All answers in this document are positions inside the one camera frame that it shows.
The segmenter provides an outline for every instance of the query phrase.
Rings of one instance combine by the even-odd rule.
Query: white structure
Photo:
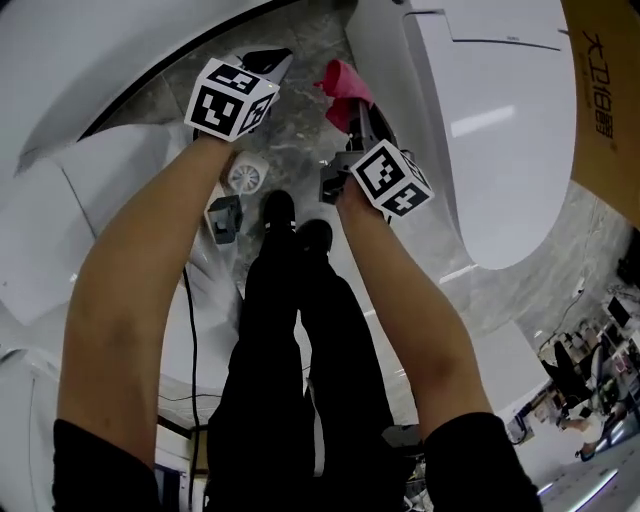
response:
[[[514,322],[472,341],[491,408],[509,422],[546,386],[549,375]]]
[[[560,212],[576,133],[566,29],[560,0],[366,0],[347,26],[400,149],[481,267],[524,259]]]
[[[0,10],[0,208],[7,180],[34,155],[76,141],[163,58],[266,3],[9,0]]]
[[[18,351],[0,368],[0,505],[6,512],[50,511],[58,370],[39,350]],[[155,462],[180,473],[179,501],[187,510],[189,441],[158,426]],[[194,487],[194,510],[201,510],[203,481]]]

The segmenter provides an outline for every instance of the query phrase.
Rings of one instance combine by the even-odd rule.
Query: pink cloth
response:
[[[324,93],[335,98],[327,111],[327,119],[341,132],[349,131],[349,121],[353,117],[353,104],[356,100],[364,100],[369,108],[373,106],[373,95],[358,72],[349,64],[334,59],[327,64],[324,80],[316,82]]]

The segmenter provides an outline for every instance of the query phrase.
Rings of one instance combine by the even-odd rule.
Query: person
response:
[[[561,419],[558,426],[562,430],[571,429],[580,432],[583,443],[582,448],[576,453],[576,457],[587,461],[596,453],[596,448],[604,432],[605,421],[606,417],[588,409],[583,402],[571,410],[569,418]]]
[[[556,366],[542,360],[542,366],[560,392],[572,403],[587,400],[593,394],[574,370],[574,364],[561,341],[553,345]]]
[[[140,190],[90,251],[69,306],[54,425],[56,511],[160,510],[153,465],[167,315],[231,147],[201,136]],[[409,379],[436,510],[541,510],[491,413],[465,326],[350,178],[337,204],[380,323]],[[209,422],[206,510],[401,510],[406,468],[365,318],[330,267],[331,230],[294,230],[284,192],[264,208],[239,341]],[[312,343],[303,395],[297,312]],[[314,413],[324,465],[314,451]]]

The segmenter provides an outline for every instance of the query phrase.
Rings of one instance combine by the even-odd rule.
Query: small white fan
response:
[[[238,195],[251,195],[260,188],[268,170],[269,163],[264,158],[243,151],[233,162],[227,182]]]

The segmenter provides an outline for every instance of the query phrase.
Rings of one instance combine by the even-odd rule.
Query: black sleeve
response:
[[[436,429],[424,443],[426,483],[436,512],[542,511],[502,420],[473,413]]]
[[[133,455],[62,420],[53,442],[56,512],[160,510],[153,471]]]

